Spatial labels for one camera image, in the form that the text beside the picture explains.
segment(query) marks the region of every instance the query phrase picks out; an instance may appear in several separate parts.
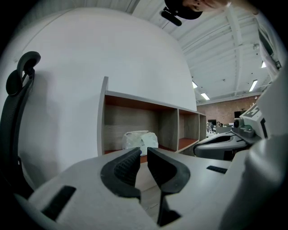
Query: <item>white plastic bag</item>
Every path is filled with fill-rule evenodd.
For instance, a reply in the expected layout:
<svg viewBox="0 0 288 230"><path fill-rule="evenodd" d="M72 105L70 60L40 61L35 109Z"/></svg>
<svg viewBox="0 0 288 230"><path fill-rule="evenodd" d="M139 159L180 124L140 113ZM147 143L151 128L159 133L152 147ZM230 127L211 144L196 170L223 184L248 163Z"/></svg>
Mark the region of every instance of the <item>white plastic bag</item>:
<svg viewBox="0 0 288 230"><path fill-rule="evenodd" d="M122 138L122 148L140 147L141 156L147 155L147 147L158 148L158 139L155 133L148 130L127 132Z"/></svg>

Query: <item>white wall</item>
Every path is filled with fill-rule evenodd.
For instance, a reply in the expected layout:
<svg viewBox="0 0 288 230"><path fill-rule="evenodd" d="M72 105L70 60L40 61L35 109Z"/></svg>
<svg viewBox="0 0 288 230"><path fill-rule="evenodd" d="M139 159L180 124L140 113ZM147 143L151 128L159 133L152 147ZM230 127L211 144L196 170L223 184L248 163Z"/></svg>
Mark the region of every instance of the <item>white wall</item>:
<svg viewBox="0 0 288 230"><path fill-rule="evenodd" d="M36 186L97 156L104 76L109 76L109 90L196 110L189 68L177 41L128 14L75 9L25 30L2 57L1 109L6 79L27 51L42 58L22 119L19 151Z"/></svg>

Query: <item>computer monitor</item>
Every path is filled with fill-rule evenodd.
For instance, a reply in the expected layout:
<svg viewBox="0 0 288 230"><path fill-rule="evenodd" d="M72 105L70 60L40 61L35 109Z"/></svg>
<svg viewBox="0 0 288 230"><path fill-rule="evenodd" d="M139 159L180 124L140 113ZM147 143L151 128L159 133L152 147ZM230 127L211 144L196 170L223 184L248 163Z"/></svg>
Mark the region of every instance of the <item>computer monitor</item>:
<svg viewBox="0 0 288 230"><path fill-rule="evenodd" d="M211 122L212 125L216 125L217 121L216 120L208 120L208 122Z"/></svg>

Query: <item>black cap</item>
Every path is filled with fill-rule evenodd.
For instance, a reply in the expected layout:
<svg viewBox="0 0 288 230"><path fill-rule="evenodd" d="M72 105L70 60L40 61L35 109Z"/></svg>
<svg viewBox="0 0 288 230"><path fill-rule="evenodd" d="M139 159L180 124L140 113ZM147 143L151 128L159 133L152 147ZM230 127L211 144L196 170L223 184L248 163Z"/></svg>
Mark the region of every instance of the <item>black cap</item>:
<svg viewBox="0 0 288 230"><path fill-rule="evenodd" d="M195 12L192 9L182 5L183 0L165 0L169 12L180 18L193 20L201 16L202 12Z"/></svg>

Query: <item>black slot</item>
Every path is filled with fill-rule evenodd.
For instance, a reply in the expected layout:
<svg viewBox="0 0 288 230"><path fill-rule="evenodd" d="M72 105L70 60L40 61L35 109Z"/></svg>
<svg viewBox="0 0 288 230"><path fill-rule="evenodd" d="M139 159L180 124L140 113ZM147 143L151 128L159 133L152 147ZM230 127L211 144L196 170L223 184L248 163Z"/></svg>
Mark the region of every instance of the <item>black slot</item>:
<svg viewBox="0 0 288 230"><path fill-rule="evenodd" d="M177 212L169 209L166 198L161 197L161 207L160 207L160 212L159 212L159 217L158 217L158 222L157 222L158 225L160 227L164 226L166 224L169 224L177 220L180 217L181 216Z"/></svg>
<svg viewBox="0 0 288 230"><path fill-rule="evenodd" d="M46 208L42 211L42 213L55 221L65 205L68 203L76 188L71 186L64 186L51 200Z"/></svg>
<svg viewBox="0 0 288 230"><path fill-rule="evenodd" d="M218 172L218 173L222 173L225 174L227 172L227 168L220 168L220 167L216 167L216 166L208 166L207 169L212 170L214 172Z"/></svg>
<svg viewBox="0 0 288 230"><path fill-rule="evenodd" d="M200 144L196 144L193 147L193 152L195 152L195 149L200 146L200 145L208 145L208 144L215 144L215 143L221 143L221 142L229 142L233 139L233 137L231 136L219 136L216 138L213 138L212 140L209 140L205 143L200 143Z"/></svg>
<svg viewBox="0 0 288 230"><path fill-rule="evenodd" d="M262 130L263 130L264 138L267 138L268 135L267 135L267 131L266 131L265 119L264 118L261 120L260 124L261 124Z"/></svg>
<svg viewBox="0 0 288 230"><path fill-rule="evenodd" d="M232 160L233 159L233 151L224 151L224 159L223 160Z"/></svg>

